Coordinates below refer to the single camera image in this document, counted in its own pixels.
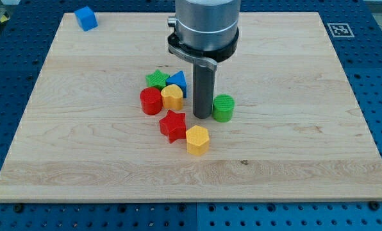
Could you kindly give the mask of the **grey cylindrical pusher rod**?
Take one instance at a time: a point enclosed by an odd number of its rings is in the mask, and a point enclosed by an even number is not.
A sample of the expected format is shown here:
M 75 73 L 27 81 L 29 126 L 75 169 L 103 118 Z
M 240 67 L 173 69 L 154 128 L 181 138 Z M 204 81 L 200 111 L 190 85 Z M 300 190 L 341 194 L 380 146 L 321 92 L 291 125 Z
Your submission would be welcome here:
M 197 118 L 206 119 L 212 114 L 215 71 L 208 67 L 193 65 L 193 113 Z

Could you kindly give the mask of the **black clamp ring with lever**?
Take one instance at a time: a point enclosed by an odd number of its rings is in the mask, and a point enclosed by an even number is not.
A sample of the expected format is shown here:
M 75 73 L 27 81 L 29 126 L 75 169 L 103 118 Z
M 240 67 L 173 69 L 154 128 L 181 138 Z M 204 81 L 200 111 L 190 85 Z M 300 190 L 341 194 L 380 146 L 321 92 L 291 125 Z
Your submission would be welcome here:
M 211 71 L 216 71 L 218 63 L 227 60 L 234 54 L 237 49 L 238 38 L 239 29 L 237 28 L 237 32 L 231 43 L 214 51 L 202 51 L 188 47 L 180 41 L 176 32 L 168 36 L 167 42 L 169 45 L 169 53 L 191 64 L 201 65 L 209 68 Z

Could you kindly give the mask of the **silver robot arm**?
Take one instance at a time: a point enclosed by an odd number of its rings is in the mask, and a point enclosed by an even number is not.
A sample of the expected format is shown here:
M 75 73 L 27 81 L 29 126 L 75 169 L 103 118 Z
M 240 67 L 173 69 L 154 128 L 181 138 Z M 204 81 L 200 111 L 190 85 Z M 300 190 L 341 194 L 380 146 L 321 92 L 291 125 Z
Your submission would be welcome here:
M 177 0 L 167 24 L 169 53 L 193 65 L 193 113 L 212 114 L 218 63 L 236 51 L 241 0 Z

